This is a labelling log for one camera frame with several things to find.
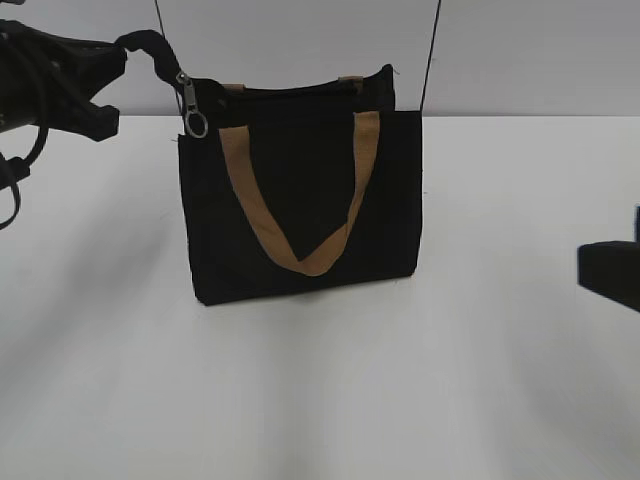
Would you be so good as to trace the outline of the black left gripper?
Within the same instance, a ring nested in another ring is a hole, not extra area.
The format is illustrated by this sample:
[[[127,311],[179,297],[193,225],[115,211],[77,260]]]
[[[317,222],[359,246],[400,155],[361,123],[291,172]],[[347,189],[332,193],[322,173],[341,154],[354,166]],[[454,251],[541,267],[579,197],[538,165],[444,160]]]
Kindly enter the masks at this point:
[[[1,21],[1,131],[45,124],[100,142],[118,134],[118,109],[55,92],[47,71],[55,61],[89,99],[125,72],[127,54],[115,43],[73,40]]]

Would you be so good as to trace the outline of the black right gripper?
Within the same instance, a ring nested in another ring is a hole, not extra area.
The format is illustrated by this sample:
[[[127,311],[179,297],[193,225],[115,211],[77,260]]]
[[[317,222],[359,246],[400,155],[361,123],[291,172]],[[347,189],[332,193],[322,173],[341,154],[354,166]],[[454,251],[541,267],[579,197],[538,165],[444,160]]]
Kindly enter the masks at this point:
[[[605,241],[577,249],[577,283],[602,297],[639,311],[639,207],[633,241]]]

